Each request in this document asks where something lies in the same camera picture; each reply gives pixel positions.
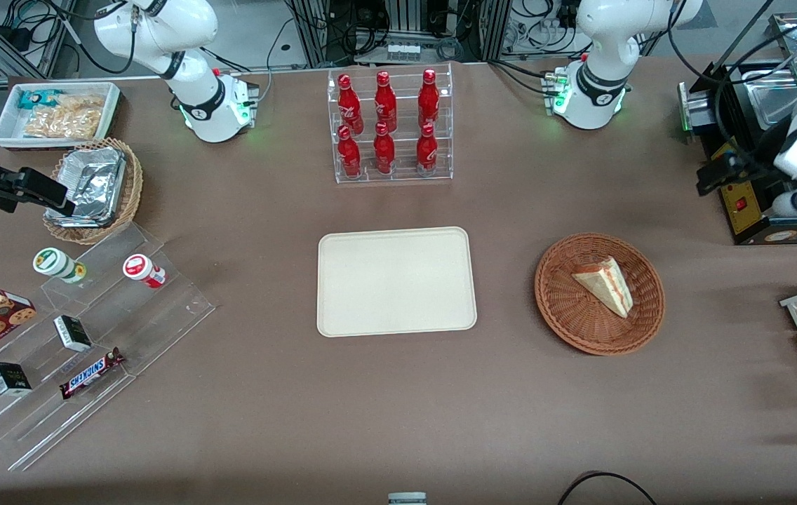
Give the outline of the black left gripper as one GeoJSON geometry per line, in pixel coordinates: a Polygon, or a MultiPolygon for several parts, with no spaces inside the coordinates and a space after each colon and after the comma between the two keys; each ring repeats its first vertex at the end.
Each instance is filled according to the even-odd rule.
{"type": "Polygon", "coordinates": [[[729,184],[756,181],[769,175],[770,167],[733,152],[723,152],[697,170],[696,190],[704,197],[729,184]]]}

